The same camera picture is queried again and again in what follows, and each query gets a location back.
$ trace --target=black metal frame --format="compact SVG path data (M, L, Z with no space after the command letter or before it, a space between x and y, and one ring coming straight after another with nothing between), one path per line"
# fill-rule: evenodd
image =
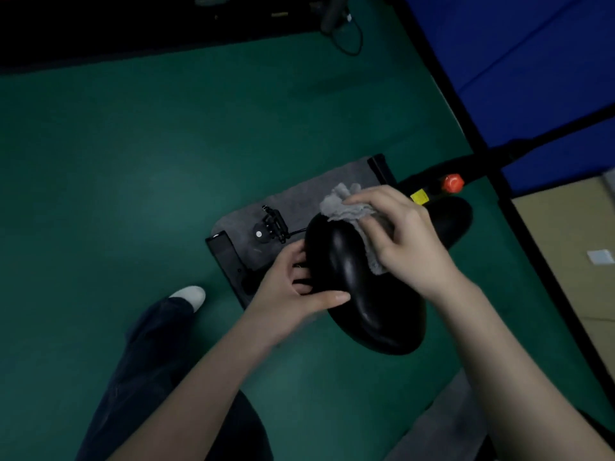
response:
M461 127L461 130L464 133L472 151L476 154L488 152L489 149L485 140L480 134L476 124L473 123L472 118L465 109L461 99L455 92L449 77L442 68L440 61L438 61L435 56L435 53L419 23L417 22L416 17L412 13L411 8L405 0L389 1L393 5L396 14L402 22L402 25L416 48L417 53L434 78L436 85L440 88L444 99L448 102L453 115L457 118L459 126ZM595 175L587 174L583 175L583 178L589 176ZM527 255L530 263L534 267L534 270L538 274L538 277L542 281L542 284L547 290L551 300L564 319L565 324L573 336L573 339L576 341L581 353L585 357L590 369L602 386L604 394L609 399L613 408L615 408L615 382L604 366L602 359L596 351L596 348L586 333L579 318L574 312L572 305L568 301L568 298L555 278L555 275L549 268L547 261L542 256L540 249L536 245L525 223L523 223L523 219L519 215L519 212L512 203L512 192L510 185L504 178L501 171L493 171L489 173L487 177L499 197L499 207L502 210L504 217L517 237L517 240Z

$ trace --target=gray mat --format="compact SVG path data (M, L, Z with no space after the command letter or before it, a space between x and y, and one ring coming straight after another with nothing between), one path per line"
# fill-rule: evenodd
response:
M379 185L378 178L370 168L367 160L356 162L327 171L320 176L293 186L284 192L271 195L252 205L223 216L214 224L211 235L226 231L235 246L237 254L244 264L256 270L272 262L284 247L277 240L261 244L253 238L252 228L265 216L263 205L280 210L288 231L293 232L308 226L310 220L319 212L319 204L331 190L343 182L348 187L354 182L362 187ZM293 236L288 243L302 239L304 233Z
M473 461L487 421L461 370L384 461Z

